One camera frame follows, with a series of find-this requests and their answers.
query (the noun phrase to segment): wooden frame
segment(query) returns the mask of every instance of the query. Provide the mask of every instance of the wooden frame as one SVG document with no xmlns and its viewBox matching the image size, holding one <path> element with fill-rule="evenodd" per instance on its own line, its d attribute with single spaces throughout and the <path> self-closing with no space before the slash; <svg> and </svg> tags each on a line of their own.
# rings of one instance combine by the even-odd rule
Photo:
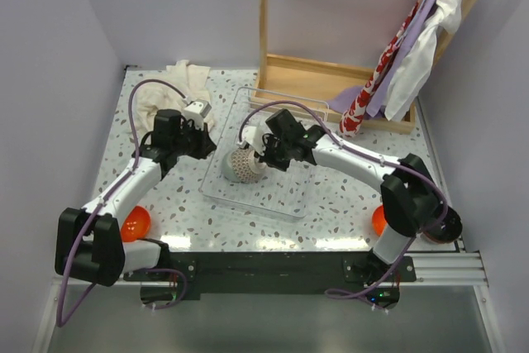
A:
<svg viewBox="0 0 529 353">
<path fill-rule="evenodd" d="M 461 15 L 466 18 L 477 0 L 462 0 Z M 268 53 L 268 0 L 260 0 L 260 69 L 255 87 L 277 93 L 326 101 L 345 88 L 364 85 L 372 69 L 334 64 Z M 443 31 L 437 41 L 434 65 L 441 59 L 453 35 Z M 273 101 L 274 95 L 256 92 L 262 101 Z M 339 122 L 341 114 L 330 111 L 329 122 Z M 377 130 L 407 133 L 415 127 L 415 104 L 400 122 L 385 119 L 364 120 L 362 126 Z"/>
</svg>

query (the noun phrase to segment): terrazzo table surface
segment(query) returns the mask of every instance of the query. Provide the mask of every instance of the terrazzo table surface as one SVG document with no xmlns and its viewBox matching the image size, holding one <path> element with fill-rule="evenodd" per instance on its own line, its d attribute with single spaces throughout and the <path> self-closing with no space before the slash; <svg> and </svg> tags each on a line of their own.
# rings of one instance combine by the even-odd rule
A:
<svg viewBox="0 0 529 353">
<path fill-rule="evenodd" d="M 127 101 L 132 87 L 145 74 L 157 71 L 128 69 L 114 121 L 98 173 L 98 194 L 126 167 L 134 150 L 127 120 Z M 207 89 L 217 123 L 226 120 L 236 90 L 253 87 L 255 69 L 212 69 Z M 213 127 L 217 142 L 222 122 Z M 387 155 L 419 155 L 433 168 L 422 127 L 411 135 L 363 129 L 354 143 Z M 371 214 L 380 204 L 372 188 L 335 170 L 317 167 L 309 195 L 307 216 L 297 221 L 264 217 L 231 208 L 199 192 L 209 160 L 181 158 L 163 181 L 140 201 L 151 215 L 148 237 L 165 241 L 171 250 L 263 251 L 263 250 L 368 250 L 377 240 Z M 454 251 L 454 244 L 435 245 L 423 236 L 411 250 Z"/>
</svg>

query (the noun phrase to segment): white wall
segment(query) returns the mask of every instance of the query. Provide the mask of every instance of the white wall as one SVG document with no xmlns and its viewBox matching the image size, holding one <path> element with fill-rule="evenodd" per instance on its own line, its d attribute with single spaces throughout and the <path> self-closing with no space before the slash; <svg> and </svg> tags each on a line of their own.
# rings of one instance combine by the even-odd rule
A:
<svg viewBox="0 0 529 353">
<path fill-rule="evenodd" d="M 423 89 L 465 243 L 480 250 L 509 352 L 529 334 L 529 0 L 480 0 Z"/>
<path fill-rule="evenodd" d="M 126 64 L 256 66 L 259 0 L 90 0 Z M 269 50 L 374 67 L 416 0 L 269 0 Z"/>
<path fill-rule="evenodd" d="M 122 67 L 88 0 L 0 0 L 0 351 L 26 352 L 57 219 L 88 198 Z"/>
</svg>

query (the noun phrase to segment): crumpled white towel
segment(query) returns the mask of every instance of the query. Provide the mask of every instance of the crumpled white towel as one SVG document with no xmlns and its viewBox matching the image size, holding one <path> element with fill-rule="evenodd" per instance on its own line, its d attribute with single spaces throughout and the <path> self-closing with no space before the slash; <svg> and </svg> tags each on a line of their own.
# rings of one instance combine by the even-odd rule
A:
<svg viewBox="0 0 529 353">
<path fill-rule="evenodd" d="M 173 84 L 186 97 L 187 103 L 196 99 L 211 102 L 206 89 L 209 67 L 189 65 L 188 60 L 180 60 L 176 65 L 168 65 L 162 74 L 148 74 L 144 79 L 159 79 Z M 184 100 L 172 89 L 161 83 L 147 83 L 141 86 L 135 95 L 136 129 L 139 137 L 143 137 L 155 126 L 155 116 L 159 109 L 176 109 L 186 107 Z M 212 112 L 206 116 L 205 122 L 211 130 L 215 124 Z"/>
<path fill-rule="evenodd" d="M 388 105 L 384 115 L 388 120 L 400 121 L 430 77 L 437 47 L 437 28 L 455 33 L 461 23 L 461 0 L 437 0 L 437 10 L 424 22 L 421 35 L 398 67 L 386 96 Z"/>
</svg>

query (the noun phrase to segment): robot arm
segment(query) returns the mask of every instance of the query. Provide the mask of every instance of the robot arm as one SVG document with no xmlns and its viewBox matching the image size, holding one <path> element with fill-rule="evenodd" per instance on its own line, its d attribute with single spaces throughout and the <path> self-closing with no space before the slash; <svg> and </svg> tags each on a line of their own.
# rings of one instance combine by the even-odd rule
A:
<svg viewBox="0 0 529 353">
<path fill-rule="evenodd" d="M 203 122 L 209 103 L 195 101 L 182 112 L 160 110 L 155 117 L 151 143 L 139 148 L 122 174 L 81 209 L 67 208 L 59 218 L 55 271 L 64 273 L 66 259 L 84 223 L 95 214 L 91 227 L 75 253 L 70 275 L 91 283 L 110 286 L 121 274 L 138 269 L 163 267 L 169 247 L 161 241 L 123 243 L 121 227 L 135 205 L 172 169 L 178 158 L 188 155 L 206 159 L 217 147 Z M 123 178 L 130 175 L 125 182 Z"/>
<path fill-rule="evenodd" d="M 381 193 L 388 227 L 360 264 L 377 279 L 395 262 L 410 240 L 441 214 L 442 202 L 429 184 L 392 167 L 402 165 L 431 180 L 427 167 L 416 155 L 405 159 L 384 156 L 330 135 L 321 126 L 307 130 L 286 110 L 276 112 L 266 121 L 272 131 L 264 134 L 248 126 L 242 132 L 243 147 L 251 146 L 256 160 L 286 171 L 291 160 L 307 161 L 337 169 Z"/>
</svg>

